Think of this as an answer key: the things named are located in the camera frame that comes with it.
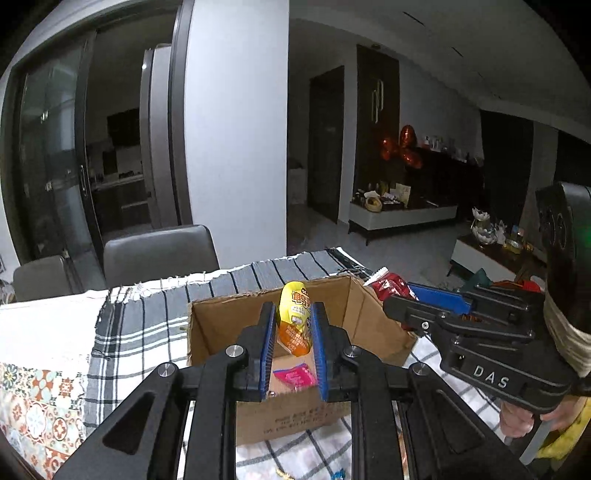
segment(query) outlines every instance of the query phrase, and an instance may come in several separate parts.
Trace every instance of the silver bolt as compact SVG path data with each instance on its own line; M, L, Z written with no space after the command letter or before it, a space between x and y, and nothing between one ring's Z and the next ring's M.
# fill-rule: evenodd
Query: silver bolt
M410 368L413 369L414 373L420 375L421 377L425 377L426 375L428 375L429 370L431 370L429 366L427 364L424 364L423 362L417 362L415 364L412 364Z
M237 356L241 356L244 353L244 348L240 345L230 345L226 348L226 355L232 358L236 358Z
M161 377L170 377L174 370L177 368L175 364L171 364L170 362L166 362L165 364L160 364L158 366L158 375Z
M345 347L343 352L349 358L355 358L356 356L361 355L361 348L358 347L357 345L349 345L349 346Z

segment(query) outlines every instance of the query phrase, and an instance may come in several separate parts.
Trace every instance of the plaid tablecloth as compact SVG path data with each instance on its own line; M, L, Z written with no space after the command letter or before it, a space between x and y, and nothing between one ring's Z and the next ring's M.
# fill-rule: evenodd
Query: plaid tablecloth
M371 274L341 249L328 249L255 262L209 281L191 275L114 289L97 321L85 400L87 434L158 364L171 361L179 368L187 366L184 328L190 301L278 288L289 281L314 280L343 271L362 279ZM498 407L477 389L443 373L440 355L427 337L416 343L407 366L415 361L428 363L491 428L499 431ZM191 417L190 412L178 470L180 478ZM351 443L350 417L345 417L330 426L237 447L236 476L241 480L277 479L275 469L280 468L297 479L327 480L344 468L350 478Z

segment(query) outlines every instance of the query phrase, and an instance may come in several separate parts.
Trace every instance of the yellow wrapper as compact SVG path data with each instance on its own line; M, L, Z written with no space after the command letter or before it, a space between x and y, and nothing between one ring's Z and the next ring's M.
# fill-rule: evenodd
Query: yellow wrapper
M279 302L279 341L295 356L307 354L310 338L310 298L301 281L283 287Z

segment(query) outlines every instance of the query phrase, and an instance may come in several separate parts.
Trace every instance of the floral tile pattern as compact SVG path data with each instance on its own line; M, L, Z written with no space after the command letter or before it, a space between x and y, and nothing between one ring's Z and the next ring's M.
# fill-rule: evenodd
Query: floral tile pattern
M85 439L84 376L0 362L0 429L50 480Z

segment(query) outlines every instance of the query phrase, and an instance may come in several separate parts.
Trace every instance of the glass panel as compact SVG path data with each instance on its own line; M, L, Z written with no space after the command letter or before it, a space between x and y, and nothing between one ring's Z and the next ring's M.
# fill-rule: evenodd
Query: glass panel
M20 148L27 219L37 258L70 257L83 287L101 288L74 149L74 104L82 46L27 74Z

